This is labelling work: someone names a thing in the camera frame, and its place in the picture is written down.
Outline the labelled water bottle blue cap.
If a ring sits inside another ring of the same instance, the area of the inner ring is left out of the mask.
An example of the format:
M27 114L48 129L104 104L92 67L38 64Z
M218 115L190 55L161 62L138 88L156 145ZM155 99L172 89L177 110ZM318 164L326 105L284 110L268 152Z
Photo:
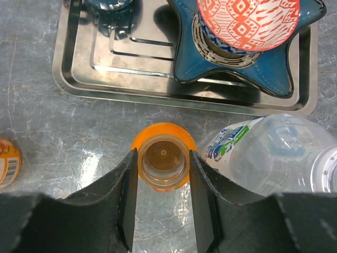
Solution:
M215 129L198 152L219 173L262 196L336 192L336 138L301 116L272 114Z

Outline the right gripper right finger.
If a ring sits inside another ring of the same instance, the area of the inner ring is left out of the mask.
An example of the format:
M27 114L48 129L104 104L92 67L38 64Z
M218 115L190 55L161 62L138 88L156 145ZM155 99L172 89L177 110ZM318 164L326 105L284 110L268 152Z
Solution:
M198 252L336 252L336 194L260 196L190 151Z

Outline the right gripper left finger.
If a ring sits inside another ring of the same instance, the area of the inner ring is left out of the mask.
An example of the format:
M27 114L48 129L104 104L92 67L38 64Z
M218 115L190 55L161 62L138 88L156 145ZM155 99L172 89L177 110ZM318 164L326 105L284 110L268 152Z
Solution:
M131 252L137 182L137 150L131 150L67 198L1 194L1 252Z

